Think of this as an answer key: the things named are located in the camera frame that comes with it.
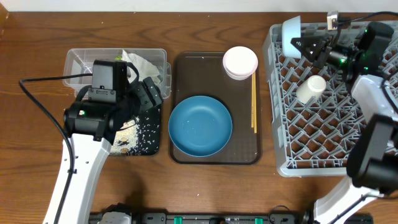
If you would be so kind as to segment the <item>white napkin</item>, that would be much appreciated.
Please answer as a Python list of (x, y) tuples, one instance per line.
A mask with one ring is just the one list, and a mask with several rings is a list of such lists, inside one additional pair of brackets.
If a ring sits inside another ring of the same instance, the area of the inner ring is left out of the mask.
[(122, 51), (121, 60), (131, 62), (139, 72), (139, 81), (143, 81), (147, 77), (151, 77), (156, 85), (160, 85), (160, 72), (159, 69), (143, 57), (131, 53), (128, 54), (125, 50)]

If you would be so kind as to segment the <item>light blue bowl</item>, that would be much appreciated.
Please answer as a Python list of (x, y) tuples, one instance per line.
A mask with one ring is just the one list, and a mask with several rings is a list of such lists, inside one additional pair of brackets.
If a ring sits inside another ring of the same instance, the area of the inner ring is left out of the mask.
[(292, 44), (293, 38), (301, 37), (300, 16), (286, 20), (282, 24), (282, 52), (285, 57), (301, 58), (302, 54)]

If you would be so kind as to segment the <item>cream cup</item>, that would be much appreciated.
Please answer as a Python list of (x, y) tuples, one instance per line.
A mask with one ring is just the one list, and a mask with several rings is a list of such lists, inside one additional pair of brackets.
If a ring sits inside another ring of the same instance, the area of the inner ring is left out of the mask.
[(317, 100), (325, 89), (325, 79), (319, 75), (312, 75), (297, 88), (296, 96), (301, 103), (306, 104), (312, 98)]

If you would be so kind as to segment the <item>dark blue plate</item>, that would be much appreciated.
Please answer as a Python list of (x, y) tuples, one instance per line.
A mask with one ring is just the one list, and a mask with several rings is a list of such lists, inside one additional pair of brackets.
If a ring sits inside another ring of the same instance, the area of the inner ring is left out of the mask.
[(184, 154), (208, 157), (227, 145), (233, 133), (233, 120), (219, 100), (192, 96), (173, 109), (168, 130), (174, 146)]

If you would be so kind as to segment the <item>wooden chopstick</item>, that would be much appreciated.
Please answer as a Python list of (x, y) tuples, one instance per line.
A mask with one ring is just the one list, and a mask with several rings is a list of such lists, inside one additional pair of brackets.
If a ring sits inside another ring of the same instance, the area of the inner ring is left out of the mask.
[(254, 73), (251, 75), (251, 127), (254, 128)]
[(254, 133), (257, 134), (257, 94), (256, 94), (256, 72), (252, 74), (252, 100), (253, 100), (253, 125)]

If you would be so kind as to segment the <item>pink bowl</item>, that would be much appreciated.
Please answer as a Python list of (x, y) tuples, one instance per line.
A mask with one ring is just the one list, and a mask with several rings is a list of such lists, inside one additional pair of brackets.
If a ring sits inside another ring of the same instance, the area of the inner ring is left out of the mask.
[(236, 46), (225, 52), (222, 63), (230, 78), (245, 80), (257, 70), (258, 58), (250, 48)]

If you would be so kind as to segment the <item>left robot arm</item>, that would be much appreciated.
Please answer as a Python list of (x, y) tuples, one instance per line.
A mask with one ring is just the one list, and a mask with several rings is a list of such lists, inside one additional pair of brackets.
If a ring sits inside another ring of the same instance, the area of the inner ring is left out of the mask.
[(150, 77), (129, 84), (125, 98), (134, 105), (134, 112), (85, 98), (94, 90), (84, 86), (65, 111), (64, 160), (44, 223), (86, 223), (107, 157), (141, 155), (148, 146), (159, 145), (159, 126), (153, 122), (163, 98)]

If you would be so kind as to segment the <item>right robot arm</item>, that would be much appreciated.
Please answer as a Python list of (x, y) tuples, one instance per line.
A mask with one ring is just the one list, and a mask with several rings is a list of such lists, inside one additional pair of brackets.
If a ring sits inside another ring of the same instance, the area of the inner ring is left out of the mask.
[(334, 43), (328, 34), (290, 41), (314, 66), (328, 64), (342, 72), (367, 122), (349, 153), (347, 175), (305, 212), (303, 223), (344, 223), (367, 203), (397, 190), (397, 158), (385, 153), (388, 142), (397, 142), (397, 101), (387, 88), (390, 75), (379, 68), (392, 36), (367, 28), (355, 48)]

